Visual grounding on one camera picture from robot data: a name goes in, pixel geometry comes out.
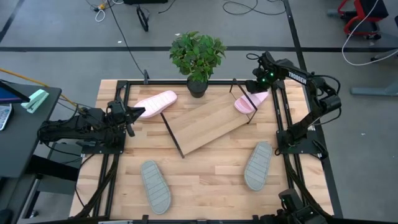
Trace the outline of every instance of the wooden board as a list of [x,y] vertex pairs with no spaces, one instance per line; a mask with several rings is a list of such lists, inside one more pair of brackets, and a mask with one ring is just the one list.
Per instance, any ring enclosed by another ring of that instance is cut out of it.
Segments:
[[234,107],[235,101],[234,95],[227,93],[168,121],[183,155],[249,121],[246,114],[240,113]]
[[[113,100],[117,80],[103,80],[99,88],[96,107],[106,108]],[[300,121],[307,113],[302,86],[286,80],[286,92],[293,122]],[[194,110],[229,91],[229,86],[210,85],[203,98],[192,98],[185,85],[134,86],[129,96],[129,106],[139,100],[173,90],[177,102],[164,111],[172,120]],[[234,87],[233,94],[241,92]],[[284,127],[287,127],[284,113]],[[138,120],[133,129],[136,136],[127,137],[126,149],[121,155],[111,211],[112,219],[251,219],[252,215],[273,214],[280,209],[278,193],[287,189],[284,163],[281,156],[272,154],[265,187],[259,192],[249,190],[243,180],[244,166],[259,141],[267,141],[273,150],[277,147],[272,96],[259,106],[251,124],[242,125],[191,152],[182,159],[175,148],[162,118]],[[102,155],[93,156],[81,168],[77,184],[82,201],[87,201],[97,188]],[[305,184],[315,200],[328,213],[333,213],[321,162],[309,155],[301,155]],[[140,177],[140,165],[148,160],[156,161],[172,192],[172,206],[163,215],[152,213]],[[103,214],[106,194],[103,195]],[[77,197],[73,199],[70,215],[82,209]]]

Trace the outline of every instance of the green object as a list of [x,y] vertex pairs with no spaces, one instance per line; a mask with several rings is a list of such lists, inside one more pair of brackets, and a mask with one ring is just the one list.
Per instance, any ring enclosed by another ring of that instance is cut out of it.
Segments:
[[221,65],[226,47],[220,38],[197,34],[197,31],[182,34],[173,41],[170,58],[182,75],[190,75],[188,78],[193,81],[207,82],[213,68]]
[[28,103],[21,103],[21,106],[25,108],[29,113],[35,113],[37,108],[39,108],[39,106],[48,96],[49,93],[47,93],[46,91],[37,90],[29,97],[30,101]]

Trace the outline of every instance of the pink slipper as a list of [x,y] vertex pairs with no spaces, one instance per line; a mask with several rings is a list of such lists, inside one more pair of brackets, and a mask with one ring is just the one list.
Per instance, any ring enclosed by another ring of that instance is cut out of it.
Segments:
[[173,91],[168,90],[148,99],[141,100],[134,107],[144,107],[145,112],[140,116],[140,118],[150,118],[162,112],[176,100],[177,95]]
[[[268,96],[268,92],[248,94],[250,100],[254,103],[256,107],[260,105]],[[248,114],[254,112],[254,107],[245,95],[241,96],[235,101],[235,108],[241,113]]]

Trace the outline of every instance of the wooden tabletop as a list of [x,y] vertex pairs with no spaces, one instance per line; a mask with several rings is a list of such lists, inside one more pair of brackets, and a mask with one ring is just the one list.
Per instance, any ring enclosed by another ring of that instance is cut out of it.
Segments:
[[[116,83],[117,80],[102,80],[96,107],[105,109],[107,102],[114,99]],[[285,84],[295,123],[308,113],[303,88],[292,80],[286,80]],[[172,90],[178,100],[164,110],[164,115],[167,120],[173,120],[224,95],[229,88],[229,85],[210,85],[204,97],[196,99],[190,96],[185,85],[134,85],[128,105],[134,106],[140,100]],[[238,87],[234,87],[233,93],[238,95],[239,92]],[[284,113],[282,117],[287,127]],[[270,94],[250,124],[236,128],[182,159],[160,115],[140,119],[133,125],[136,136],[127,137],[119,160],[111,219],[133,220],[149,215],[149,219],[162,220],[244,220],[251,219],[252,215],[274,214],[280,209],[278,193],[288,188],[282,156],[272,154],[266,185],[259,192],[245,185],[243,170],[259,141],[267,141],[273,150],[276,149],[277,128]],[[81,168],[77,191],[84,203],[97,188],[102,158],[102,155],[95,155]],[[321,162],[309,155],[300,155],[300,158],[308,190],[322,208],[332,214]],[[163,215],[152,212],[142,185],[140,166],[146,160],[156,161],[172,193],[171,207]],[[104,211],[106,195],[103,194],[100,214]],[[75,196],[70,215],[81,209]]]

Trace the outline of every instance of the gray concrete floor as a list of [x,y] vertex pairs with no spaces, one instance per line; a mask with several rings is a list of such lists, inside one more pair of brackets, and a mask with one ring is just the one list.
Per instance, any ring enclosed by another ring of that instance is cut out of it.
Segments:
[[[259,9],[263,11],[279,12],[283,9],[279,2],[259,2]],[[391,16],[381,22],[381,29],[398,36],[398,28],[392,23],[392,18],[398,14],[397,1],[384,2]],[[157,12],[168,4],[145,5],[151,12],[148,33],[142,30],[134,6],[117,5],[113,9],[130,46],[169,46],[176,33],[189,30],[220,37],[228,46],[294,46],[285,14],[264,16],[252,12],[232,16],[222,10],[223,3],[221,0],[179,0],[164,14]],[[343,45],[343,23],[326,16],[326,10],[337,8],[339,3],[340,0],[309,0],[303,4],[299,0],[290,0],[302,47]],[[0,1],[0,28],[15,5],[15,0]],[[69,0],[67,3],[26,0],[0,47],[123,47],[124,43],[118,43],[122,37],[111,11],[107,10],[106,19],[97,23],[95,13],[89,8],[84,0]],[[389,35],[386,37],[374,45],[362,38],[353,38],[348,47],[398,46],[398,41],[393,41]],[[247,53],[227,51],[226,59],[215,70],[213,78],[252,78],[251,71],[256,62],[247,60]],[[151,78],[183,78],[169,61],[167,52],[133,54]],[[288,58],[298,66],[295,52],[272,54],[274,58]],[[350,53],[347,56],[355,62],[367,62],[374,54]],[[398,221],[395,211],[398,196],[393,192],[398,184],[395,172],[398,168],[398,142],[394,136],[398,131],[396,99],[352,96],[349,93],[352,86],[386,86],[398,78],[398,61],[386,60],[366,67],[352,67],[339,53],[305,52],[304,57],[308,71],[335,76],[342,84],[343,114],[335,122],[324,125],[323,129],[344,217]],[[128,52],[0,52],[0,67],[60,87],[72,100],[90,106],[95,104],[101,79],[141,78]],[[3,73],[0,73],[0,78],[26,83]],[[58,106],[52,119],[65,119],[71,113]],[[47,152],[38,147],[35,153],[44,156]],[[35,208],[40,215],[31,220],[21,220],[21,223],[65,219],[71,202],[70,195],[41,194]]]

